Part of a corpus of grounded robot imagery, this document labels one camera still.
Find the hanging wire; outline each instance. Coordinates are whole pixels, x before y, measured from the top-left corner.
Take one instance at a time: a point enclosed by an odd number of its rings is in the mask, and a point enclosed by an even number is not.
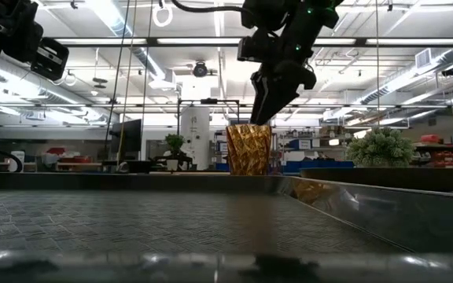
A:
[[[376,36],[377,36],[377,93],[380,93],[381,89],[381,59],[380,59],[380,46],[378,42],[378,0],[375,0],[375,25],[376,25]],[[381,96],[377,97],[377,114],[381,113]],[[381,120],[377,120],[378,126],[381,126]]]
[[[135,6],[138,6],[138,0],[135,0]],[[136,16],[138,15],[138,9],[134,8],[134,20],[132,23],[132,30],[135,31],[135,20]],[[132,37],[131,37],[131,48],[134,46],[134,32],[132,32]],[[131,78],[131,67],[132,67],[132,52],[130,52],[129,55],[129,71],[127,73],[127,85],[125,86],[125,102],[123,103],[123,118],[122,118],[122,133],[120,135],[120,143],[118,144],[118,153],[116,154],[116,167],[120,165],[120,158],[121,158],[121,152],[122,152],[122,145],[123,145],[123,139],[125,138],[125,116],[127,115],[127,99],[128,99],[128,94],[129,94],[129,82]]]
[[[127,0],[127,5],[131,4],[131,0]],[[122,35],[122,42],[125,40],[125,35],[127,31],[127,19],[129,17],[129,9],[125,13],[125,25],[123,26],[123,35]],[[115,77],[115,88],[113,90],[113,97],[111,100],[111,109],[109,110],[109,118],[108,118],[108,125],[106,127],[106,136],[104,140],[104,151],[106,154],[106,159],[109,157],[108,152],[108,136],[109,136],[109,127],[111,126],[111,119],[113,115],[113,111],[115,109],[115,102],[116,102],[116,88],[118,87],[118,75],[120,74],[120,63],[122,61],[122,53],[123,53],[123,45],[120,45],[120,54],[118,55],[118,64],[116,65],[116,77]]]
[[[154,0],[151,0],[151,6],[153,7]],[[153,9],[149,10],[149,26],[148,26],[148,37],[151,37],[151,23],[152,23],[152,15],[153,15]],[[142,94],[142,118],[141,118],[141,140],[142,140],[142,135],[144,134],[145,131],[145,108],[146,108],[146,88],[148,87],[148,83],[146,80],[148,79],[148,58],[149,58],[149,46],[146,47],[146,60],[145,60],[145,87],[144,87],[144,93]],[[139,151],[139,159],[142,159],[142,151]]]

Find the ceiling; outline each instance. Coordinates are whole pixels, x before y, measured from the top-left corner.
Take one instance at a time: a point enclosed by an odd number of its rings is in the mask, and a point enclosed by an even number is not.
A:
[[[127,11],[127,1],[113,0],[121,7],[122,15]],[[135,26],[132,28],[138,37],[242,37],[252,34],[241,26],[241,15],[235,12],[219,13],[215,20],[213,13],[187,13],[170,5],[173,18],[169,25],[158,27],[151,17],[152,4],[158,1],[139,0],[129,3],[129,24],[135,15]],[[195,0],[182,3],[188,6],[213,6],[213,0]],[[341,21],[334,30],[323,28],[320,36],[331,37],[450,37],[453,38],[453,0],[392,0],[393,11],[388,11],[388,1],[378,0],[378,19],[375,13],[375,0],[345,0],[337,8]],[[101,18],[84,1],[75,1],[78,9],[72,9],[69,1],[42,0],[38,2],[40,9],[36,22],[45,30],[45,36],[67,38],[113,37],[114,34]],[[224,5],[241,5],[241,0],[224,1]],[[159,12],[158,18],[164,21],[166,12]],[[361,95],[364,90],[375,87],[390,75],[414,63],[414,56],[425,48],[314,48],[315,55],[311,66],[315,70],[318,82],[313,90],[299,90],[300,97],[293,103],[323,103],[344,104],[352,103],[351,97]],[[98,68],[96,69],[96,51],[98,52]],[[225,98],[239,99],[241,103],[252,104],[255,92],[249,81],[250,75],[259,67],[256,63],[237,61],[237,49],[233,47],[150,47],[148,54],[161,68],[175,71],[177,81],[187,81],[190,76],[190,66],[196,61],[205,61],[207,67],[217,72],[220,70],[219,59],[223,62],[223,83]],[[116,79],[116,67],[120,66],[120,74]],[[70,48],[67,67],[72,76],[66,78],[61,87],[78,94],[94,103],[106,103],[113,94],[123,102],[123,97],[129,97],[127,103],[142,103],[146,95],[146,103],[175,104],[175,90],[154,90],[148,87],[145,79],[145,68],[142,63],[131,56],[128,48]],[[94,83],[92,78],[107,79],[109,82],[104,90],[93,95]],[[408,97],[423,94],[436,88],[435,75],[426,75],[415,83],[400,88],[389,94],[391,103],[402,103]],[[448,83],[453,78],[440,77],[438,83]],[[218,83],[211,89],[211,95],[220,98]],[[148,113],[173,113],[176,107],[147,108]],[[140,112],[140,108],[128,108],[127,112]],[[322,113],[324,108],[305,108],[299,114]]]

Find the metal tray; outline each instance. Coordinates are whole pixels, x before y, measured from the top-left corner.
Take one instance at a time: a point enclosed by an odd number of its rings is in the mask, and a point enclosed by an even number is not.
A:
[[[334,182],[453,192],[453,168],[309,168],[301,174]]]

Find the ductwork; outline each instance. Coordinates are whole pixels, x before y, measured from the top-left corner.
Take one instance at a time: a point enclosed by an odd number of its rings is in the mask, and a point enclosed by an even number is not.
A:
[[[98,15],[98,17],[106,24],[111,32],[118,36],[123,37],[123,30],[125,30],[125,38],[129,39],[134,35],[131,27],[125,22],[125,16],[121,12],[122,9],[118,2],[113,0],[86,0],[90,8]],[[172,78],[172,74],[168,74],[171,70],[163,70],[154,59],[148,55],[146,48],[135,47],[129,48],[132,54],[138,58],[143,66],[148,70],[154,80],[167,80]]]
[[[422,79],[424,75],[432,74],[435,72],[443,71],[453,65],[453,49],[442,50],[442,49],[431,49],[430,63],[426,66],[419,68],[416,62],[408,65],[406,68],[399,70],[398,72],[390,75],[379,88],[372,86],[370,89],[365,90],[364,94],[356,99],[352,104],[354,105],[365,105],[377,98],[391,94],[405,86],[408,86],[416,81]],[[343,116],[353,108],[340,108],[329,110],[324,113],[325,119],[335,119]]]
[[[28,93],[42,94],[43,99],[39,99],[40,103],[46,103],[47,101],[72,105],[92,103],[92,101],[89,101],[78,94],[74,94],[71,91],[52,84],[48,79],[44,79],[39,75],[24,70],[3,59],[0,59],[0,77],[4,78],[5,83],[12,83],[13,86],[10,87],[11,90],[18,94],[22,94],[23,96]],[[109,111],[106,109],[88,109],[88,111],[96,112],[102,116],[109,115]]]
[[[423,97],[424,99],[428,99],[434,95],[439,95],[439,94],[443,94],[443,93],[446,93],[448,92],[449,90],[453,90],[453,82],[449,83],[449,84],[446,84],[446,85],[443,85],[435,90],[431,90],[425,94],[421,94],[419,96],[416,96],[416,97]],[[406,118],[410,118],[414,115],[417,115],[417,114],[420,114],[420,113],[423,113],[423,112],[426,112],[425,109],[410,109],[410,110],[401,110],[401,109],[388,109],[388,110],[384,110],[384,111],[381,111],[380,113],[376,112],[376,113],[372,113],[371,115],[368,115],[364,118],[361,119],[361,122],[359,123],[353,123],[353,124],[349,124],[350,126],[353,126],[353,125],[359,125],[361,123],[366,123],[366,122],[370,122],[371,120],[374,120],[374,119],[380,119],[386,115],[389,114],[389,117],[390,118],[402,118],[402,119],[406,119]]]

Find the white cylinder tank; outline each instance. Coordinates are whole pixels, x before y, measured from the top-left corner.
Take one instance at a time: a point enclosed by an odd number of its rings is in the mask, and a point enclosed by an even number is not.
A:
[[[185,138],[182,150],[190,153],[197,170],[209,167],[209,108],[188,107],[182,111],[181,132]]]

